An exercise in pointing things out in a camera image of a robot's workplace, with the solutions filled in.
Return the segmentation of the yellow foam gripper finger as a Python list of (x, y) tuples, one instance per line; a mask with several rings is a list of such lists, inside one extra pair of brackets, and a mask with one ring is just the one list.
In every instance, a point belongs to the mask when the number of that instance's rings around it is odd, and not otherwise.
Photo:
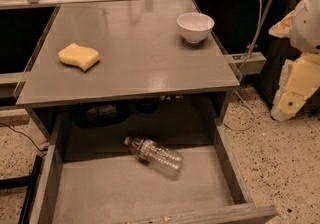
[(291, 31), (291, 20), (293, 16), (293, 11), (289, 12), (281, 21), (273, 25), (268, 33), (271, 36), (278, 38), (289, 38)]
[(320, 55), (303, 53), (282, 67), (271, 117), (285, 121), (296, 116), (307, 100), (320, 88)]

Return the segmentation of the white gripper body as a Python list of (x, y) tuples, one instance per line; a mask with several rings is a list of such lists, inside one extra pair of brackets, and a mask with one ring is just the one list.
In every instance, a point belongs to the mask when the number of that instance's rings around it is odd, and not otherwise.
[(302, 52), (320, 52), (320, 0), (301, 0), (292, 15), (290, 43)]

